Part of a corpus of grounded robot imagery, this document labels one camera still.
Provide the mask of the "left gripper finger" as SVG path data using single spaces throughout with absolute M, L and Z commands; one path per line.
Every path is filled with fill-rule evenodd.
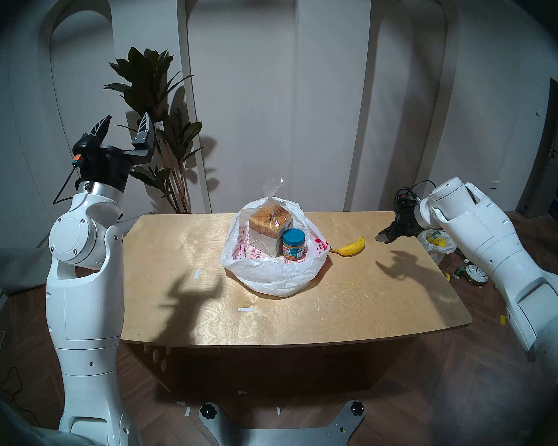
M 98 121 L 92 128 L 90 135 L 96 137 L 99 140 L 99 142 L 103 142 L 108 133 L 111 119 L 112 116 L 107 115 L 105 118 Z
M 132 140 L 134 151 L 153 151 L 155 147 L 155 126 L 148 112 L 142 117 L 137 134 Z

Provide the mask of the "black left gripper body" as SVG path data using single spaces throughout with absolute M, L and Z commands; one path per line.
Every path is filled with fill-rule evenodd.
M 83 135 L 73 147 L 73 152 L 83 157 L 75 189 L 79 191 L 83 182 L 94 182 L 123 193 L 132 168 L 151 162 L 155 136 L 138 135 L 133 146 L 133 150 L 124 151 L 114 146 L 102 145 L 95 135 Z

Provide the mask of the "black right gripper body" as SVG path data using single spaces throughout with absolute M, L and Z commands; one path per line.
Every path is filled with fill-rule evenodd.
M 418 235 L 419 223 L 416 220 L 415 209 L 419 204 L 416 193 L 398 193 L 394 200 L 395 220 L 402 225 L 402 235 Z

